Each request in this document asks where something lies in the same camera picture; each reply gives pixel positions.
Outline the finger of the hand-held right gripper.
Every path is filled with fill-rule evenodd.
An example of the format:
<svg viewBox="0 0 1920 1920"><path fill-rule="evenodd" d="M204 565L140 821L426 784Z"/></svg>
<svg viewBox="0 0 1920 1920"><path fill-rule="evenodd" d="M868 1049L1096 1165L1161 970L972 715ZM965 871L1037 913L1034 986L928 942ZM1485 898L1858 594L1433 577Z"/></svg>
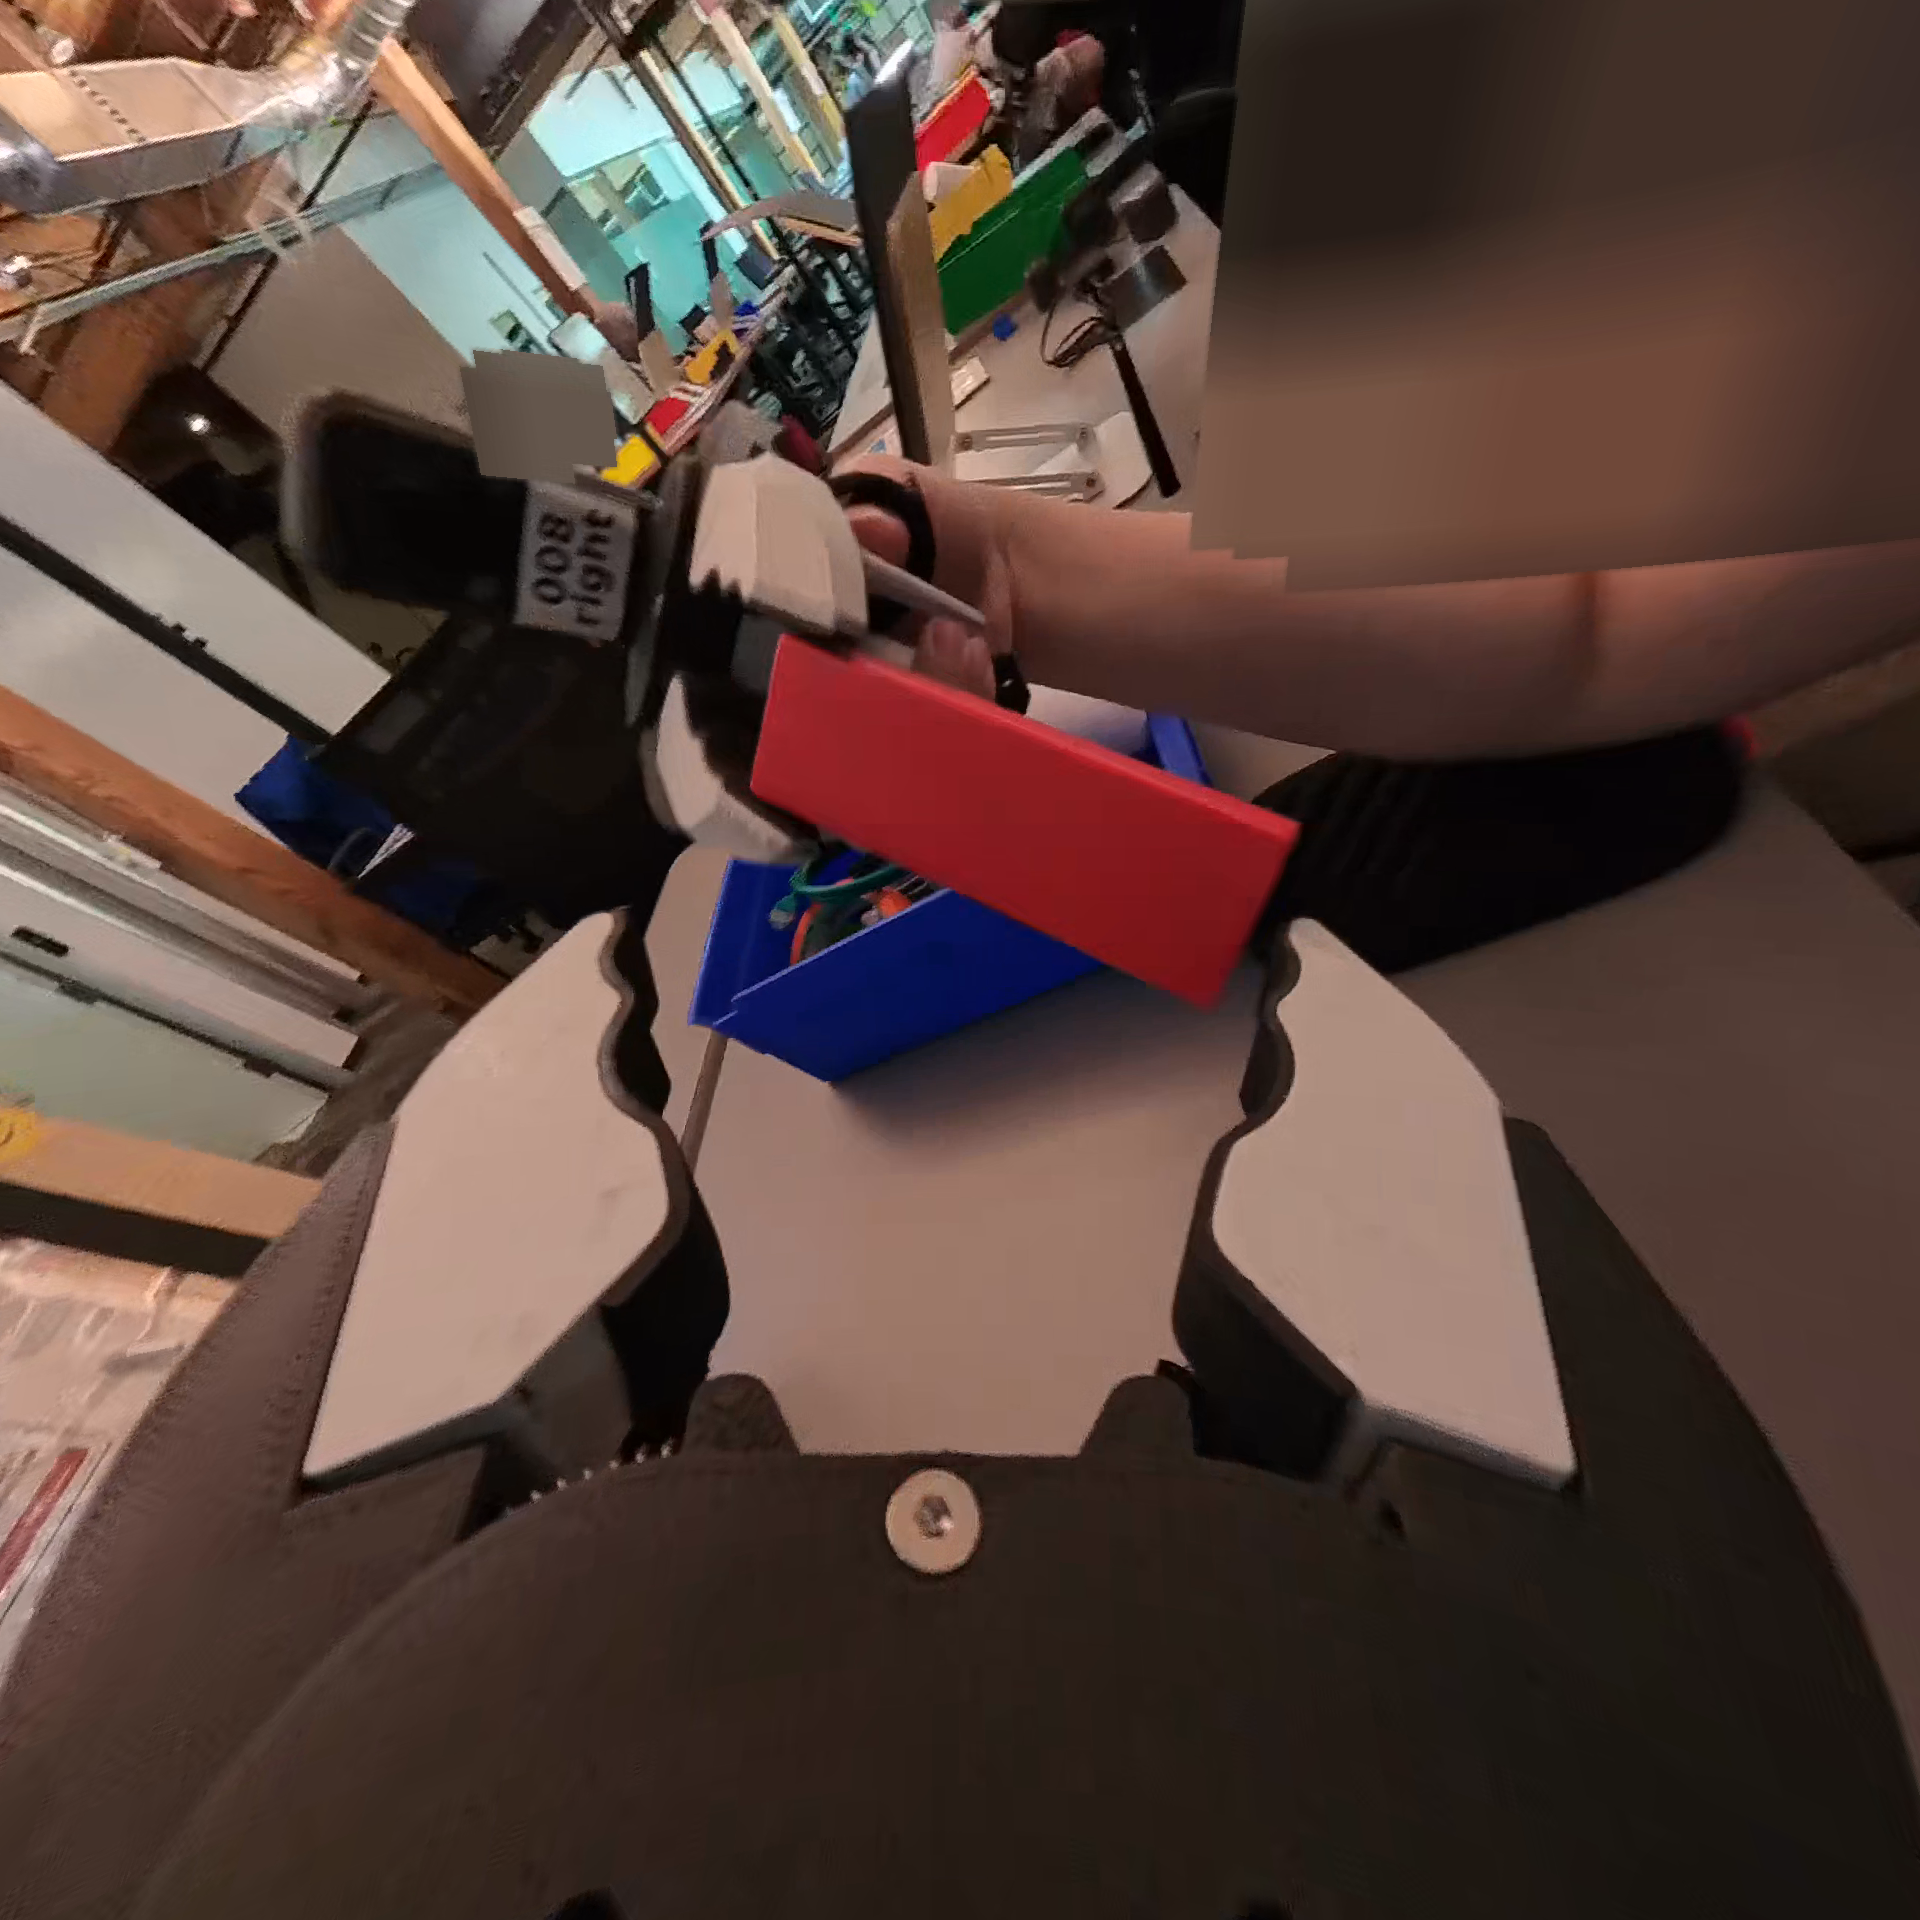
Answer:
<svg viewBox="0 0 1920 1920"><path fill-rule="evenodd" d="M792 632L859 639L872 630L862 545L838 497L774 453L708 467L689 587L730 592Z"/></svg>
<svg viewBox="0 0 1920 1920"><path fill-rule="evenodd" d="M694 847L762 865L820 853L814 829L758 801L748 774L725 770L713 736L697 727L685 677L668 679L653 723L641 730L641 774L660 826Z"/></svg>

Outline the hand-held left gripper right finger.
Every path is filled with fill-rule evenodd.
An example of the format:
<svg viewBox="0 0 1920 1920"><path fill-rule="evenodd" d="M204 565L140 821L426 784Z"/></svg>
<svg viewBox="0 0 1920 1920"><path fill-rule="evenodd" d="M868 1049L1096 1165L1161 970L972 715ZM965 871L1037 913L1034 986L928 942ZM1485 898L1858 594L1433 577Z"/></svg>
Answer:
<svg viewBox="0 0 1920 1920"><path fill-rule="evenodd" d="M1286 922L1243 1118L1211 1147L1178 1278L1202 1446L1355 1482L1386 1448L1539 1489L1576 1437L1497 1095L1337 935Z"/></svg>

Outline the black handled tool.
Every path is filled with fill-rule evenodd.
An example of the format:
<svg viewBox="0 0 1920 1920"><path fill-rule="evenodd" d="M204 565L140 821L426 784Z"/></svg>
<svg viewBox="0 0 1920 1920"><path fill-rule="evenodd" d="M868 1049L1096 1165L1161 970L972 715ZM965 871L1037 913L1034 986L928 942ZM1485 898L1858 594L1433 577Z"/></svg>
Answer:
<svg viewBox="0 0 1920 1920"><path fill-rule="evenodd" d="M1185 481L1161 431L1161 419L1139 375L1136 359L1124 339L1123 327L1112 314L1102 319L1102 327L1121 376L1128 411L1133 419L1140 453L1146 457L1149 481L1160 497L1173 501L1182 491Z"/></svg>

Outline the rectangular metal duct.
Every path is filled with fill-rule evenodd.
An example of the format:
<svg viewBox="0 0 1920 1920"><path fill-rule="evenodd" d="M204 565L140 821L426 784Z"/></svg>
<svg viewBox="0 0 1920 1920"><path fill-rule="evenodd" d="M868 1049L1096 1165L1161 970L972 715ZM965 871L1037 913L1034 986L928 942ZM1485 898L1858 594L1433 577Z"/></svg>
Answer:
<svg viewBox="0 0 1920 1920"><path fill-rule="evenodd" d="M70 213L204 184L332 114L325 78L179 56L3 78L3 201Z"/></svg>

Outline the black instruction sheet board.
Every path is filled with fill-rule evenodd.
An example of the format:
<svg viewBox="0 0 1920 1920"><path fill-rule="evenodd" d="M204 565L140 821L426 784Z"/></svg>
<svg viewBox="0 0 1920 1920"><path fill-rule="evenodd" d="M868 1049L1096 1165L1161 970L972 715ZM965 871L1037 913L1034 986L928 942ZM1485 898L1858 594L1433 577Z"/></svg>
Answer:
<svg viewBox="0 0 1920 1920"><path fill-rule="evenodd" d="M117 1454L233 1279L3 1239L3 1667Z"/></svg>

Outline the green storage bin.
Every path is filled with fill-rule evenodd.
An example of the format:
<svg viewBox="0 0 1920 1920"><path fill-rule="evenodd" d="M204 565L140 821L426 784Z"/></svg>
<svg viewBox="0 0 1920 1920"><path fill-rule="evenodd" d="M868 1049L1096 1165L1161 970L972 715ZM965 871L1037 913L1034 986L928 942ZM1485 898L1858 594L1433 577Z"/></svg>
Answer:
<svg viewBox="0 0 1920 1920"><path fill-rule="evenodd" d="M1072 146L1014 171L1012 193L934 262L950 338L1021 293L1026 271L1053 251L1065 231L1065 205L1086 182L1088 159Z"/></svg>

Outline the blue fabric bag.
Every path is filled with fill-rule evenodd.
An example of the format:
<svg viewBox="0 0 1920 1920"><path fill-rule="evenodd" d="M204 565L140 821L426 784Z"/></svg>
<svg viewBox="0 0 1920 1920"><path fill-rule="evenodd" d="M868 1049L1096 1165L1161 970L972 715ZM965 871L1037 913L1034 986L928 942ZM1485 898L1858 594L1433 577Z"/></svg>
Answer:
<svg viewBox="0 0 1920 1920"><path fill-rule="evenodd" d="M384 805L320 768L318 746L294 736L233 797L310 865L444 943L472 947L520 912L473 864L424 855Z"/></svg>

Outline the red block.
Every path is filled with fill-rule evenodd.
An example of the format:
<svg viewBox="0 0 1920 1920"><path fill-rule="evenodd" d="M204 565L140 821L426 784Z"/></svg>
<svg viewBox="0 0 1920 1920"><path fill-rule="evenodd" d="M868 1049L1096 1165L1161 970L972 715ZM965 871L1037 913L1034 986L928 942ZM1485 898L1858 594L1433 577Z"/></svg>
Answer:
<svg viewBox="0 0 1920 1920"><path fill-rule="evenodd" d="M1102 966L1211 1005L1301 826L910 667L781 635L752 792Z"/></svg>

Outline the wooden support post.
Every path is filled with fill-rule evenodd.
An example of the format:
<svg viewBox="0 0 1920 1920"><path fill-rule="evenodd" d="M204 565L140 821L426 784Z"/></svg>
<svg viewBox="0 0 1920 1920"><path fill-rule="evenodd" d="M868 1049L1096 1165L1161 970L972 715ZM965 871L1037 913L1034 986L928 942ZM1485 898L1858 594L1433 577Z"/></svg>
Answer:
<svg viewBox="0 0 1920 1920"><path fill-rule="evenodd" d="M198 889L378 986L472 1017L505 977L356 895L292 849L197 799L46 709L3 689L3 773Z"/></svg>

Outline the yellow storage bin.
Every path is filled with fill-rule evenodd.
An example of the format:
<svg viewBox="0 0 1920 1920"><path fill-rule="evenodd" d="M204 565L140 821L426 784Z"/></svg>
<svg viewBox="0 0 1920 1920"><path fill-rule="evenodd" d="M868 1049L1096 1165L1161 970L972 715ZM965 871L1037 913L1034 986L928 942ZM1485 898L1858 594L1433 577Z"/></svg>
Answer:
<svg viewBox="0 0 1920 1920"><path fill-rule="evenodd" d="M989 143L969 161L933 159L922 169L934 261L944 261L1014 190L1014 166Z"/></svg>

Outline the blue plastic bin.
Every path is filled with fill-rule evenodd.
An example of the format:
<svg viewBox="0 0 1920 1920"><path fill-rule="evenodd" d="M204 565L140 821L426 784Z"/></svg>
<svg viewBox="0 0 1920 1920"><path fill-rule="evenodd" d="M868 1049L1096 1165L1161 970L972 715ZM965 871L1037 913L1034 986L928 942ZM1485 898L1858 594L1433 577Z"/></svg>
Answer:
<svg viewBox="0 0 1920 1920"><path fill-rule="evenodd" d="M917 881L922 899L787 963L810 895L894 880ZM718 886L689 1019L838 1083L1097 970L1077 947L845 847L810 865L736 858Z"/></svg>

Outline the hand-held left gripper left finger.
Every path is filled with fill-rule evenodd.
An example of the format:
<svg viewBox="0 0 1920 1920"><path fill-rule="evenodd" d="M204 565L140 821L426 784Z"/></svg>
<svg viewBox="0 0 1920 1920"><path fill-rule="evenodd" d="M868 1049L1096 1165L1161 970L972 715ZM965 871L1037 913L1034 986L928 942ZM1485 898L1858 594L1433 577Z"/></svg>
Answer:
<svg viewBox="0 0 1920 1920"><path fill-rule="evenodd" d="M634 1398L603 1309L685 1223L666 1091L614 1041L646 951L625 913L568 933L444 1046L402 1099L306 1439L314 1486L499 1443L534 1486L609 1464Z"/></svg>

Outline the orange masking tape roll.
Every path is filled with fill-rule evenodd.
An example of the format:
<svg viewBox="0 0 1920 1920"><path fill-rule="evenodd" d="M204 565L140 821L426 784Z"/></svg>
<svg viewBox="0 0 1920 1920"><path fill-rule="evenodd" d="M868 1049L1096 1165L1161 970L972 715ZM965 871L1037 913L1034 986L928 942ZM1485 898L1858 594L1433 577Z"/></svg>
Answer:
<svg viewBox="0 0 1920 1920"><path fill-rule="evenodd" d="M857 937L857 933L904 913L922 895L924 889L913 880L894 880L859 890L838 886L810 895L793 921L787 963L804 963L827 947Z"/></svg>

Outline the person's right forearm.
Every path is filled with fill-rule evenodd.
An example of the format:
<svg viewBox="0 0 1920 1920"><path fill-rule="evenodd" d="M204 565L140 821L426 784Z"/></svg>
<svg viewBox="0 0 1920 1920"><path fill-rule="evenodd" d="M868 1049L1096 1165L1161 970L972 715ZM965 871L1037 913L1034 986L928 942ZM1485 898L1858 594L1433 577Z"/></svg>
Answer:
<svg viewBox="0 0 1920 1920"><path fill-rule="evenodd" d="M1289 587L1182 513L1018 501L963 595L1052 687L1464 761L1726 721L1915 635L1915 541L1488 583Z"/></svg>

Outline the person's right hand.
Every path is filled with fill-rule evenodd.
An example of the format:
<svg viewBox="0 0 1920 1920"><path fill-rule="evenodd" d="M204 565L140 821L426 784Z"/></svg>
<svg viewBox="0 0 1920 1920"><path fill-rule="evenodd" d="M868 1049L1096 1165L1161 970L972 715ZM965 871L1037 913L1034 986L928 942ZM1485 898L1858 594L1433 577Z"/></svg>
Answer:
<svg viewBox="0 0 1920 1920"><path fill-rule="evenodd" d="M885 457L834 473L827 489L866 551L980 615L972 625L872 594L875 630L904 643L922 674L1026 713L1018 585L997 493Z"/></svg>

